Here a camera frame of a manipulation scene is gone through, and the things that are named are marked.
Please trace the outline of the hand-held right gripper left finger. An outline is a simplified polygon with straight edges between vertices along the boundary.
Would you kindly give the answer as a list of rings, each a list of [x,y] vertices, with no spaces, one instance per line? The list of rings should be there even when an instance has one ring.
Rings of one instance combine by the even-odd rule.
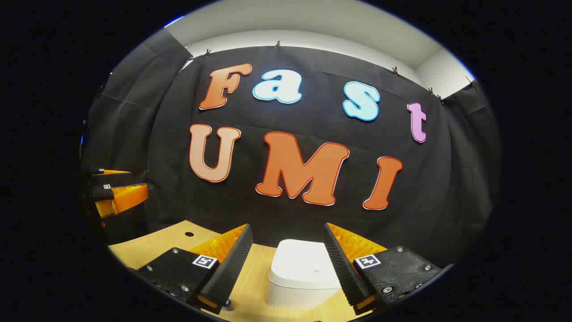
[[[190,250],[172,247],[134,274],[186,305],[218,314],[230,299],[252,243],[251,226],[244,224]]]

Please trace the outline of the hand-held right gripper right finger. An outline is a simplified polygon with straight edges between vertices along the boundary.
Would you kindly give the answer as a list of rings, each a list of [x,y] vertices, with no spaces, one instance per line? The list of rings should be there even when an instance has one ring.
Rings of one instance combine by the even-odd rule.
[[[399,306],[454,266],[438,267],[408,247],[386,248],[331,223],[324,224],[323,242],[356,315]]]

